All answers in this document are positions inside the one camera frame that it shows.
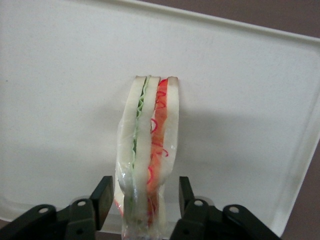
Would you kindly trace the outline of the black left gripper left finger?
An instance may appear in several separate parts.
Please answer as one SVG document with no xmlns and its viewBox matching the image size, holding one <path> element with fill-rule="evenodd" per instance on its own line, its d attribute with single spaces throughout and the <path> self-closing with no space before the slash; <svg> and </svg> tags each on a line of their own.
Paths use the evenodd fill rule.
<svg viewBox="0 0 320 240">
<path fill-rule="evenodd" d="M 94 240 L 113 204 L 113 177 L 104 176 L 90 197 L 57 210 L 32 207 L 0 230 L 2 240 Z"/>
</svg>

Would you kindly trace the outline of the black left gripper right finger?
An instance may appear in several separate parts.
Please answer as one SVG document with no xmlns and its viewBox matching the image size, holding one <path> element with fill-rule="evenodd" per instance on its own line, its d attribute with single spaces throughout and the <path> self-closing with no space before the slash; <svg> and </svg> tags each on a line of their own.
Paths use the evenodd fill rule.
<svg viewBox="0 0 320 240">
<path fill-rule="evenodd" d="M 279 240 L 269 227 L 246 207 L 227 205 L 223 210 L 196 198 L 187 176 L 179 177 L 179 207 L 171 240 Z"/>
</svg>

